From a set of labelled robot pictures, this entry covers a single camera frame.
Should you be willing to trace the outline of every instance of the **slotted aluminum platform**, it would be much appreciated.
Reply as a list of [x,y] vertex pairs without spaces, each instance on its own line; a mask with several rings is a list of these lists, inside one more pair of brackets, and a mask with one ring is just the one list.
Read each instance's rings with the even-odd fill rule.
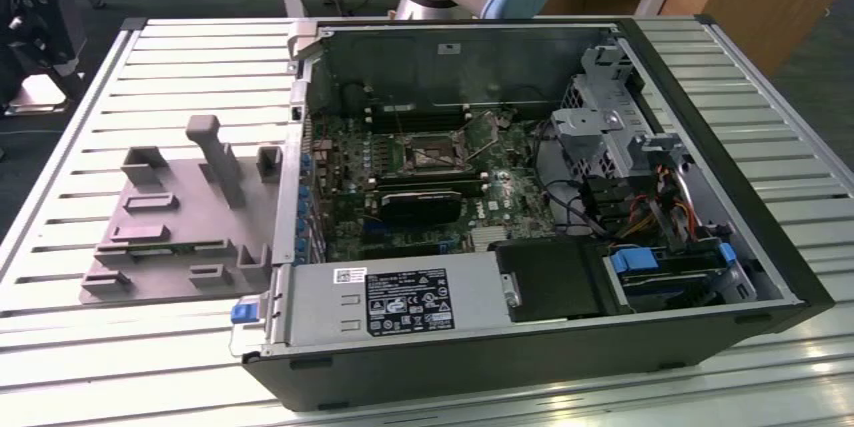
[[78,301],[124,185],[124,149],[156,144],[170,158],[200,155],[183,126],[203,112],[219,116],[238,155],[292,135],[288,20],[150,21],[119,35],[0,248],[0,425],[850,421],[852,174],[715,27],[678,18],[639,23],[837,299],[833,310],[695,368],[335,414],[288,412],[230,355],[232,300],[102,309]]

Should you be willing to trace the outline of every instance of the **floor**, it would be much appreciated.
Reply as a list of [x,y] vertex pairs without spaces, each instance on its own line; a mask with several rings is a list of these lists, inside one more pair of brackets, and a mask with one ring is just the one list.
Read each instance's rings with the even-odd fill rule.
[[[112,39],[128,17],[204,18],[283,16],[280,0],[106,0],[90,8],[80,0],[88,43],[79,70],[98,71]],[[314,16],[334,16],[325,0],[306,0]],[[358,15],[385,15],[398,0],[346,0]],[[837,0],[780,74],[777,88],[850,167],[854,167],[854,0]],[[72,112],[0,119],[0,239],[15,220]]]

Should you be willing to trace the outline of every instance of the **blue release latch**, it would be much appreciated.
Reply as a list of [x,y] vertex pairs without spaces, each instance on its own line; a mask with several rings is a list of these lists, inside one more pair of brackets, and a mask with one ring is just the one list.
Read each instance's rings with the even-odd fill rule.
[[258,322],[258,302],[238,304],[231,308],[231,323],[250,324]]
[[718,250],[721,251],[721,255],[723,256],[723,261],[726,265],[735,263],[735,250],[733,250],[733,246],[726,242],[721,243],[718,246]]
[[647,247],[622,249],[611,255],[611,264],[614,264],[614,270],[618,274],[629,271],[658,269],[655,254],[653,254],[653,249]]

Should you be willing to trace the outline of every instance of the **power supply label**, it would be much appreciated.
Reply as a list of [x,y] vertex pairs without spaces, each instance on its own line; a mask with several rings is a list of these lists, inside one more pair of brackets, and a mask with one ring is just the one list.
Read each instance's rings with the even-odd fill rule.
[[453,329],[449,289],[445,269],[367,275],[369,333],[382,337]]

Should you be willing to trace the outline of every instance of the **circuit board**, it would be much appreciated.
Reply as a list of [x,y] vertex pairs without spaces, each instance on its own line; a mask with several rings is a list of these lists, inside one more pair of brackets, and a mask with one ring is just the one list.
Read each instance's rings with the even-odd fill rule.
[[[381,258],[390,252],[391,256],[474,252],[473,231],[486,227],[502,228],[503,238],[555,235],[554,217],[529,165],[531,127],[529,122],[514,123],[499,109],[473,112],[463,128],[447,132],[377,134],[361,119],[318,119],[314,155],[327,217],[327,259]],[[429,173],[477,174],[478,195],[463,197],[453,222],[389,226],[377,213],[377,178],[405,175],[421,166]]]

